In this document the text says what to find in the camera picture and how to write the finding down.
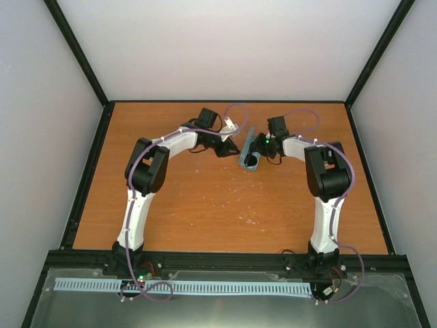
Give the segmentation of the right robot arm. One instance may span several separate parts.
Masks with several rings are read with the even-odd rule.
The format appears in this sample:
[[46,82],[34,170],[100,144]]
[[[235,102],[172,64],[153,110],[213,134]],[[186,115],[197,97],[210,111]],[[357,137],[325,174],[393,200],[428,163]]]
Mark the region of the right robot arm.
[[324,143],[301,134],[289,134],[285,118],[268,119],[268,132],[249,129],[239,164],[255,170],[261,158],[289,157],[305,163],[307,186],[315,200],[315,219],[306,268],[310,275],[324,274],[339,262],[338,229],[341,208],[355,183],[353,166],[339,142]]

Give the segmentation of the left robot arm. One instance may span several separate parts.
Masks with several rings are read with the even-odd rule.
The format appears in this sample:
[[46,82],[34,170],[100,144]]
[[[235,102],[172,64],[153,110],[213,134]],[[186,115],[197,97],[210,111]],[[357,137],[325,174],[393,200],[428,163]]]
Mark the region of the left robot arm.
[[173,132],[157,139],[137,140],[125,169],[127,205],[121,231],[113,244],[112,252],[118,267],[127,275],[141,270],[141,252],[144,245],[144,228],[154,196],[164,185],[169,160],[197,146],[212,149],[218,158],[240,153],[232,137],[244,124],[236,124],[225,110],[221,127],[214,131],[219,114],[203,108],[197,118],[177,127]]

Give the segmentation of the black sunglasses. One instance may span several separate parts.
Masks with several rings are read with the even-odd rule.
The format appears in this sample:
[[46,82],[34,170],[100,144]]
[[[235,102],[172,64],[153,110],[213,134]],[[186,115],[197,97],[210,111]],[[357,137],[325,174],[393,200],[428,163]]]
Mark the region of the black sunglasses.
[[244,166],[249,170],[256,170],[259,165],[260,154],[258,152],[250,152],[243,160]]

